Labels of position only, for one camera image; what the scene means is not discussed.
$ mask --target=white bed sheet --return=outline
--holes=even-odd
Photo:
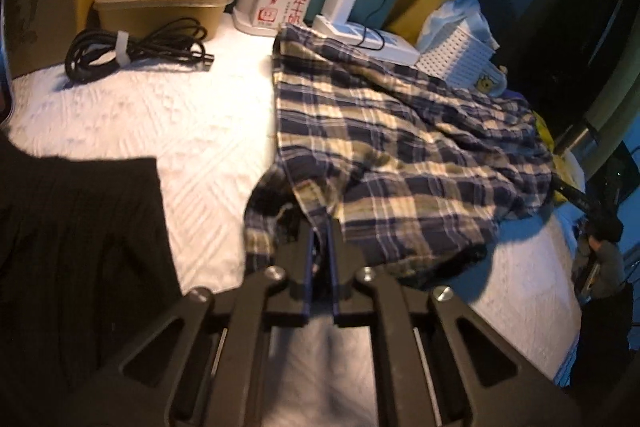
[[[62,90],[62,66],[37,71],[15,81],[10,137],[38,156],[157,157],[182,289],[235,287],[244,206],[274,156],[271,43],[225,15],[209,72],[163,64]],[[533,217],[505,223],[490,259],[452,285],[553,378],[580,326],[570,264],[556,218]],[[376,423],[367,330],[338,330],[328,311],[276,331],[267,378],[266,426]]]

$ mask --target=mattress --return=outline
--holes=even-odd
[[[14,81],[9,136],[37,156],[157,157],[182,289],[233,288],[244,206],[274,157],[271,43],[225,15],[210,71],[146,64],[73,89],[62,66],[31,73]],[[580,327],[570,266],[556,217],[536,216],[504,223],[486,261],[451,285],[553,378]],[[266,380],[266,426],[376,424],[368,331],[335,328],[328,309],[274,332]]]

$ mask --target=plaid shirt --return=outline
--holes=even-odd
[[[244,214],[247,272],[300,212],[337,217],[367,262],[424,277],[495,240],[550,191],[552,157],[522,100],[448,87],[298,26],[273,46],[276,161]]]

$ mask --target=black fabric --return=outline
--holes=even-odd
[[[52,412],[180,298],[152,158],[34,158],[0,133],[0,424]]]
[[[580,406],[585,425],[594,425],[607,396],[615,389],[635,356],[628,333],[633,315],[633,286],[604,299],[593,299],[582,309],[577,356],[567,392]],[[629,389],[604,425],[640,425],[640,389]]]

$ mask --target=plastic food container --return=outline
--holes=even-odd
[[[194,17],[215,36],[225,6],[233,0],[95,0],[103,29],[143,38],[181,17]]]

